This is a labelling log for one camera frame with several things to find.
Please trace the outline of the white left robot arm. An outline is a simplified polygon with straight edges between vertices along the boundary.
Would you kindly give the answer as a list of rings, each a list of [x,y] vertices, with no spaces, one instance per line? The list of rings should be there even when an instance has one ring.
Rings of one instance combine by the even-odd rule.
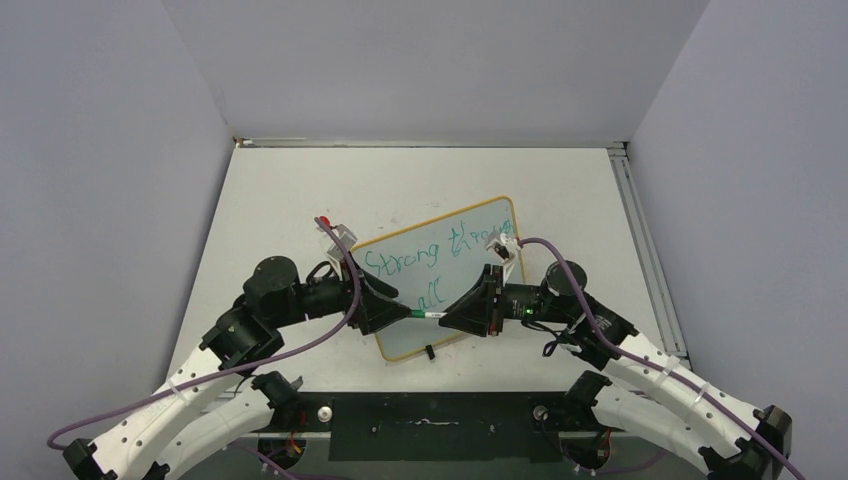
[[[166,386],[126,407],[128,417],[94,440],[77,439],[62,450],[79,479],[130,479],[145,474],[156,448],[188,425],[191,416],[255,369],[312,349],[331,332],[284,350],[282,328],[343,312],[335,326],[374,333],[411,315],[396,302],[398,292],[362,273],[353,261],[347,272],[301,283],[295,263],[284,256],[260,262],[243,293],[202,337],[199,346]]]

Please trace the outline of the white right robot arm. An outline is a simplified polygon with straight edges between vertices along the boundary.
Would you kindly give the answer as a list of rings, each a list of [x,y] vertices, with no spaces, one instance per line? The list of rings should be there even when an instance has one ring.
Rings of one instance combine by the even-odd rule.
[[[439,323],[480,337],[501,333],[508,320],[543,331],[562,325],[556,343],[591,367],[566,395],[573,425],[637,435],[710,479],[776,479],[786,470],[792,419],[785,411],[732,397],[586,291],[574,292],[587,285],[578,264],[552,263],[538,286],[503,277],[502,267],[485,265]]]

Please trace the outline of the yellow framed whiteboard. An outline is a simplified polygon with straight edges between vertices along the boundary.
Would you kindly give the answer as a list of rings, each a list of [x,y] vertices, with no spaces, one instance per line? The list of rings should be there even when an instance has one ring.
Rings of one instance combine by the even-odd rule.
[[[485,264],[497,262],[485,248],[489,235],[517,237],[517,226],[513,201],[499,196],[361,243],[352,253],[361,270],[398,290],[397,302],[443,312],[474,285]],[[467,336],[423,318],[404,319],[375,334],[387,362]]]

